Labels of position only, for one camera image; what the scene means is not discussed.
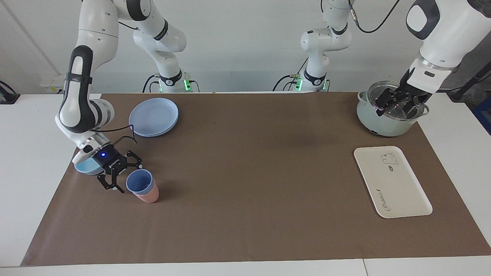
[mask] wall outlet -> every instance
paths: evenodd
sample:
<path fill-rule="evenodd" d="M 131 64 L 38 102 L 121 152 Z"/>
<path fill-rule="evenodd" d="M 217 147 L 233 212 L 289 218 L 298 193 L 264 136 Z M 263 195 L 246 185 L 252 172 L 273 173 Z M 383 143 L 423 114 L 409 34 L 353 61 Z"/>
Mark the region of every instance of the wall outlet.
<path fill-rule="evenodd" d="M 43 80 L 40 83 L 44 92 L 49 94 L 62 94 L 65 80 Z"/>

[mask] light blue bowl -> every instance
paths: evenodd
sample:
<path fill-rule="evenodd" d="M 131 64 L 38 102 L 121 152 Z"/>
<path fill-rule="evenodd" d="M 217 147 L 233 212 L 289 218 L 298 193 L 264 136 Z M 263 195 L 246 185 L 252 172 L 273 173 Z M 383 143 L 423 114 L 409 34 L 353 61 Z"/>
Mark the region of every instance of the light blue bowl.
<path fill-rule="evenodd" d="M 98 175 L 99 173 L 104 172 L 104 169 L 95 162 L 94 159 L 89 158 L 83 161 L 80 164 L 75 165 L 75 169 L 81 173 L 85 173 L 88 175 Z"/>
<path fill-rule="evenodd" d="M 143 137 L 156 137 L 170 131 L 179 117 L 177 105 L 165 98 L 146 100 L 133 109 L 130 125 L 136 134 Z"/>

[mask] green light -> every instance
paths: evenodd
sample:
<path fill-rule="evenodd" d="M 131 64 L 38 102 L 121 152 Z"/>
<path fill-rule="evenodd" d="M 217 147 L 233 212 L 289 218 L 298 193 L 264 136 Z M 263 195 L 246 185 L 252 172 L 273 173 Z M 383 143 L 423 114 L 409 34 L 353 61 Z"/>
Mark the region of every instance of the green light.
<path fill-rule="evenodd" d="M 303 80 L 297 82 L 297 84 L 295 85 L 295 90 L 300 91 L 302 89 L 302 84 L 303 84 Z"/>
<path fill-rule="evenodd" d="M 186 91 L 191 90 L 191 84 L 188 80 L 184 80 L 184 86 L 186 87 Z"/>

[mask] white cutting board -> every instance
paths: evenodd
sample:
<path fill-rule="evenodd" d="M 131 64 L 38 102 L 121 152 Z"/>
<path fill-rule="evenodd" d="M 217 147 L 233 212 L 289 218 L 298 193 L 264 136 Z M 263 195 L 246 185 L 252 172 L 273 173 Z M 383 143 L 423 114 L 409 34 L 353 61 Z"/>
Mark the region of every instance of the white cutting board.
<path fill-rule="evenodd" d="M 357 148 L 355 159 L 375 209 L 382 218 L 426 216 L 433 212 L 400 148 Z"/>

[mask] pot handle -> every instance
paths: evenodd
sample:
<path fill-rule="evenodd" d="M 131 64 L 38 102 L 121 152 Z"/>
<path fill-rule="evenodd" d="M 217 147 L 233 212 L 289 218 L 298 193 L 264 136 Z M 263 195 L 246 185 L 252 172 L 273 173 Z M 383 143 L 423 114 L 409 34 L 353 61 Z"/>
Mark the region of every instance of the pot handle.
<path fill-rule="evenodd" d="M 362 92 L 359 92 L 357 95 L 358 95 L 358 100 L 359 100 L 360 102 L 367 102 L 367 101 L 365 100 L 366 95 L 367 95 L 367 91 L 362 91 Z"/>
<path fill-rule="evenodd" d="M 423 114 L 421 115 L 421 117 L 423 117 L 424 115 L 428 115 L 428 113 L 430 113 L 430 108 L 427 105 L 424 105 L 424 106 L 425 106 L 425 111 L 423 111 Z"/>

